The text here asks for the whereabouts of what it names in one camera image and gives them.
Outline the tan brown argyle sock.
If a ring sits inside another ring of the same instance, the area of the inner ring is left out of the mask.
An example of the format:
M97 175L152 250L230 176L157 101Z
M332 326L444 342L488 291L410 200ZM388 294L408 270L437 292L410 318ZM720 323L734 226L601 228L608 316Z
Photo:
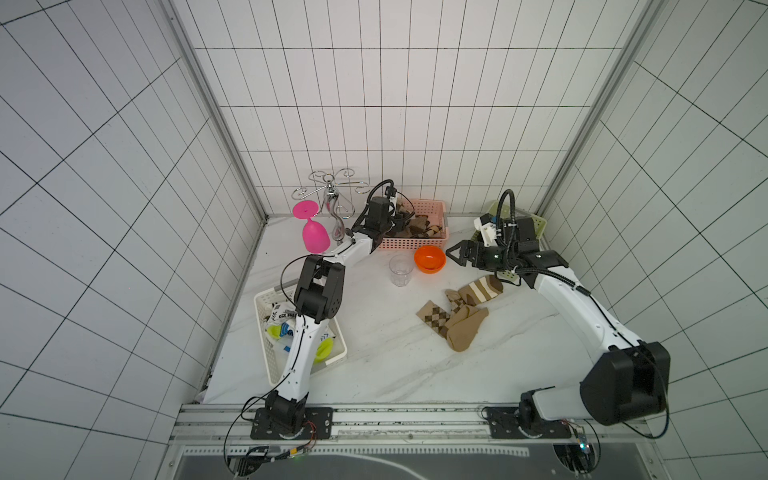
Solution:
M416 313L422 322L443 338L446 338L448 334L448 321L462 307L468 306L468 303L456 290L446 290L445 296L449 301L449 310L444 310L433 301L427 301Z

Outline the brown tan striped sock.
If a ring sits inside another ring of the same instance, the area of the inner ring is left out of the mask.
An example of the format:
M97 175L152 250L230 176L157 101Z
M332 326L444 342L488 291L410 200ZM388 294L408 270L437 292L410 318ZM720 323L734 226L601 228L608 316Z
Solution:
M447 289L445 295L452 310L463 306L478 306L495 299L503 293L503 283L494 275L486 275L459 290Z

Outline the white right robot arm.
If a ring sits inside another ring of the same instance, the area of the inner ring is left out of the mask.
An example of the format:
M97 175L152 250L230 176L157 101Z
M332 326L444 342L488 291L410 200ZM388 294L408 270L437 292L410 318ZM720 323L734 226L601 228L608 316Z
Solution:
M646 342L622 325L559 253L541 249L532 218L485 214L475 226L480 238L460 241L447 249L447 257L491 275L515 274L556 308L592 362L584 378L573 385L522 394L517 421L524 430L566 419L611 426L669 411L669 352L661 343Z

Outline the brown tan knit sock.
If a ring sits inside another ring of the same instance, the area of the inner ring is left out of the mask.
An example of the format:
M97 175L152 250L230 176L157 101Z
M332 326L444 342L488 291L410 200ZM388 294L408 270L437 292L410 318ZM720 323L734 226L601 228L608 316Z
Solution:
M432 223L427 215L415 215L411 217L397 232L395 238L432 239L441 238L443 227Z

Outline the plain tan sock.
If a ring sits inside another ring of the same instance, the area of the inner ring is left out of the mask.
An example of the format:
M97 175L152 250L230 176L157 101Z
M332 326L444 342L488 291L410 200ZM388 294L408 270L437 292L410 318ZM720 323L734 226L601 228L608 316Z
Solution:
M444 327L445 338L450 348L455 352L467 350L488 314L487 308L469 305L460 307Z

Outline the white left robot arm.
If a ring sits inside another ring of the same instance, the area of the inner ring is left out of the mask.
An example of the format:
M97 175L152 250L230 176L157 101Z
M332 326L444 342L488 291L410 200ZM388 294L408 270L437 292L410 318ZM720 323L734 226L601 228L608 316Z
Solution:
M371 255L388 233L404 225L396 218L399 192L392 186L370 196L347 230L348 239L326 254L303 257L289 309L296 313L294 338L280 381L265 397L269 420L284 435L298 434L305 422L309 379L330 319L341 307L345 271Z

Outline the white sock neon yellow toe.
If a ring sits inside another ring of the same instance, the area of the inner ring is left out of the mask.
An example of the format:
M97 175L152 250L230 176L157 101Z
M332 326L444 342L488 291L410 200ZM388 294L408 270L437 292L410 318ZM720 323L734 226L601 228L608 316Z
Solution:
M290 353L295 341L301 335L297 331L297 312L293 310L287 302L276 303L267 318L265 332L268 340L276 351ZM331 355L336 335L332 330L328 330L320 336L317 346L314 363L319 364L328 359Z

